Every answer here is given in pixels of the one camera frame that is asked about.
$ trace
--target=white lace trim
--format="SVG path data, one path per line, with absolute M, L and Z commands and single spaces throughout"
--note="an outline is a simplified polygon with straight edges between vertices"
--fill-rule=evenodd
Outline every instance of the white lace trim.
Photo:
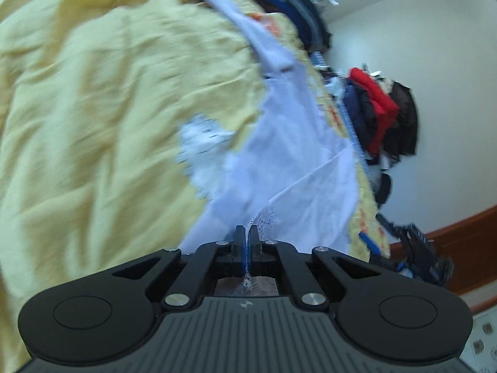
M 248 232 L 250 231 L 250 227 L 257 226 L 260 241 L 277 240 L 277 237 L 275 237 L 273 233 L 273 223 L 274 212 L 271 204 L 268 203 L 259 210 L 257 215 L 252 217 L 252 220 L 250 220 L 249 226 L 245 231 Z
M 211 200 L 222 191 L 225 174 L 233 163 L 229 148 L 235 133 L 223 130 L 214 119 L 196 114 L 180 127 L 178 135 L 178 163 L 187 165 L 184 172 L 198 189 L 199 197 Z

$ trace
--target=red jacket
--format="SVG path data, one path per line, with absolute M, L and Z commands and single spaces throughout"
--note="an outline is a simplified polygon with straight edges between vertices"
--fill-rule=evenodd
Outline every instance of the red jacket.
M 368 92 L 369 100 L 371 101 L 371 105 L 376 114 L 378 128 L 368 147 L 368 151 L 372 155 L 377 155 L 385 133 L 397 119 L 399 107 L 392 98 L 386 95 L 381 87 L 361 69 L 351 69 L 350 78 Z

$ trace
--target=pile of clothes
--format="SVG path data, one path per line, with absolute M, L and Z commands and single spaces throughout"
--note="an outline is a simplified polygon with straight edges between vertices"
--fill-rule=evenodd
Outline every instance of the pile of clothes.
M 384 171 L 402 155 L 416 154 L 417 109 L 411 90 L 381 73 L 370 75 L 359 68 L 351 69 L 348 77 L 332 71 L 327 89 L 349 115 L 380 207 L 392 188 L 391 177 Z
M 267 13 L 284 13 L 297 29 L 307 52 L 323 52 L 330 48 L 331 34 L 320 10 L 311 0 L 256 0 Z
M 383 148 L 391 165 L 416 154 L 417 109 L 409 88 L 353 68 L 343 101 L 364 151 L 378 157 Z

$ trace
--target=patterned tile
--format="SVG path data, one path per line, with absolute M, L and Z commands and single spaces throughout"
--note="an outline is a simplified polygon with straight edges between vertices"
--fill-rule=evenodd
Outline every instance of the patterned tile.
M 478 373 L 497 372 L 497 307 L 474 316 L 461 359 Z

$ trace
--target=blue fabric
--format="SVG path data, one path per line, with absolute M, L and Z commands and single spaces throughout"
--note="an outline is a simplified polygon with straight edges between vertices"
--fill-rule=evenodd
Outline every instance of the blue fabric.
M 361 110 L 355 88 L 350 83 L 348 83 L 345 88 L 344 106 L 349 113 L 350 121 L 352 122 L 357 138 L 359 139 L 359 143 L 361 143 L 362 149 L 367 149 L 371 144 L 372 136 L 368 132 L 366 120 Z
M 297 31 L 299 32 L 299 38 L 302 40 L 304 44 L 310 44 L 312 42 L 312 35 L 310 32 L 307 32 L 308 26 L 303 18 L 297 13 L 297 11 L 286 2 L 281 0 L 264 0 L 267 3 L 277 7 L 282 13 L 284 13 L 290 21 L 292 21 L 297 27 Z
M 360 165 L 362 166 L 362 169 L 366 173 L 366 176 L 368 177 L 369 181 L 371 182 L 371 174 L 369 172 L 369 167 L 366 162 L 366 157 L 364 155 L 364 151 L 361 147 L 361 143 L 359 142 L 359 139 L 357 138 L 357 134 L 354 130 L 354 125 L 352 125 L 352 121 L 349 118 L 349 113 L 347 112 L 347 108 L 345 108 L 344 101 L 337 101 L 336 105 L 339 109 L 340 116 L 342 120 L 344 121 L 344 125 L 347 128 L 347 132 L 349 133 L 349 137 L 352 140 L 352 144 L 354 144 L 354 151 L 357 157 L 359 157 L 359 162 Z

